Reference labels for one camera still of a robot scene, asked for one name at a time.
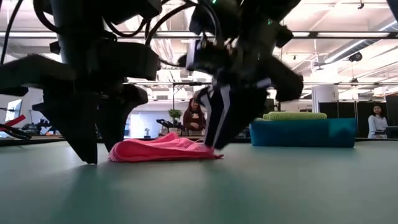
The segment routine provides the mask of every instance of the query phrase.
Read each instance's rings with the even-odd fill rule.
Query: red object
[[[175,133],[152,141],[129,139],[115,144],[109,153],[113,162],[182,161],[220,159],[202,142],[179,138]]]
[[[16,119],[12,119],[10,121],[5,122],[4,124],[7,126],[14,126],[17,123],[20,123],[21,121],[25,120],[26,117],[24,115],[20,115],[19,117],[17,117]]]

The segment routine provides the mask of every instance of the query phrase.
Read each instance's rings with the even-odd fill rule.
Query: dark shirt
[[[201,131],[206,127],[205,115],[203,113],[200,114],[198,111],[186,110],[182,119],[182,123],[188,130]],[[192,127],[191,123],[198,124],[199,128]]]

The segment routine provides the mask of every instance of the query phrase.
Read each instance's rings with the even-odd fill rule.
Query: potted plant
[[[178,120],[182,116],[182,112],[180,110],[170,109],[169,110],[169,116],[171,117],[172,122],[173,122],[173,127],[169,128],[169,131],[170,132],[177,132],[177,130],[178,130],[177,129],[177,123],[178,123]]]

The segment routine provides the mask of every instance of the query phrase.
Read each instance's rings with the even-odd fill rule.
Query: woman with dark hair
[[[368,118],[369,135],[368,138],[387,138],[383,133],[388,127],[387,119],[380,106],[374,105],[372,115]]]
[[[201,131],[206,127],[205,114],[194,98],[189,100],[188,109],[184,113],[182,123],[189,131]]]

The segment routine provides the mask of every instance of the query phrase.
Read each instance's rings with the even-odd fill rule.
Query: green table surface
[[[0,148],[0,223],[398,223],[398,142],[231,144],[217,161],[85,165],[68,144]]]

